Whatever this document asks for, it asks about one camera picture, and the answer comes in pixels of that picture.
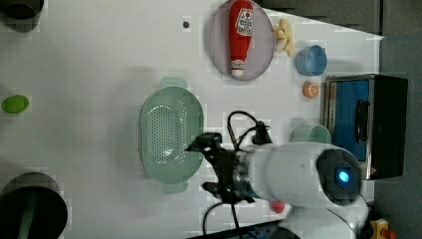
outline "green ball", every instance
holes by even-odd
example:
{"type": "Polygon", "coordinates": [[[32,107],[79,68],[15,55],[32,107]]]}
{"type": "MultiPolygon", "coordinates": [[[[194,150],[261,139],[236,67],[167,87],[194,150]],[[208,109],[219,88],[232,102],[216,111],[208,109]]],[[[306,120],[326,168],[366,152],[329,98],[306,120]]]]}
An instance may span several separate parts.
{"type": "Polygon", "coordinates": [[[28,105],[28,98],[16,95],[4,100],[1,109],[8,114],[17,114],[24,111],[28,105]]]}

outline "blue light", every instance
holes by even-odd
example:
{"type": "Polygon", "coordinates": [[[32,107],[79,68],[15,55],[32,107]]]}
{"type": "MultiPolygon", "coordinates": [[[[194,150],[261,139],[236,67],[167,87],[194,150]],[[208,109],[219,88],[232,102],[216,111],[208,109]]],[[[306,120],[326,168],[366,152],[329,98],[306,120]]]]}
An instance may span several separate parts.
{"type": "Polygon", "coordinates": [[[347,172],[341,171],[340,174],[338,175],[338,177],[341,179],[341,181],[348,182],[347,172]]]}

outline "red ketchup bottle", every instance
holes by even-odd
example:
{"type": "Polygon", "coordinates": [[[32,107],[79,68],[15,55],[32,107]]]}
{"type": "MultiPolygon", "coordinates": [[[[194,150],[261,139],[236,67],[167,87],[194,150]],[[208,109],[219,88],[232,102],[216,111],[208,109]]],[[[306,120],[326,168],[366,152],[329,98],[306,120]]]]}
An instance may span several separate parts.
{"type": "Polygon", "coordinates": [[[249,0],[237,0],[230,9],[230,52],[232,75],[243,76],[254,29],[254,8],[249,0]]]}

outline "black pot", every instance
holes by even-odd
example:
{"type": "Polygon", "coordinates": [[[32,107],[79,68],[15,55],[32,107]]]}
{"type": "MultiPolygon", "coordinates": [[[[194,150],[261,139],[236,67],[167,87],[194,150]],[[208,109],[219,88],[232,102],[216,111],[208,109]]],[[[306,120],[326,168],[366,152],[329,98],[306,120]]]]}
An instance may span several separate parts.
{"type": "Polygon", "coordinates": [[[43,173],[25,173],[0,197],[0,238],[57,239],[68,221],[57,182],[43,173]]]}
{"type": "Polygon", "coordinates": [[[0,0],[5,21],[17,32],[30,32],[37,27],[44,0],[0,0]]]}

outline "white bottle cap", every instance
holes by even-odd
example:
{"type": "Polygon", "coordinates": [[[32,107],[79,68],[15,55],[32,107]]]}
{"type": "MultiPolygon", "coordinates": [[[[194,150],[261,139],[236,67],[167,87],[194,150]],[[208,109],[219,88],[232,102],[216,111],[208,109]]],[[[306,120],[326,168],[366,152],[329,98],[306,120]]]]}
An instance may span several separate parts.
{"type": "Polygon", "coordinates": [[[243,70],[232,70],[232,75],[235,77],[242,77],[243,76],[243,70]]]}

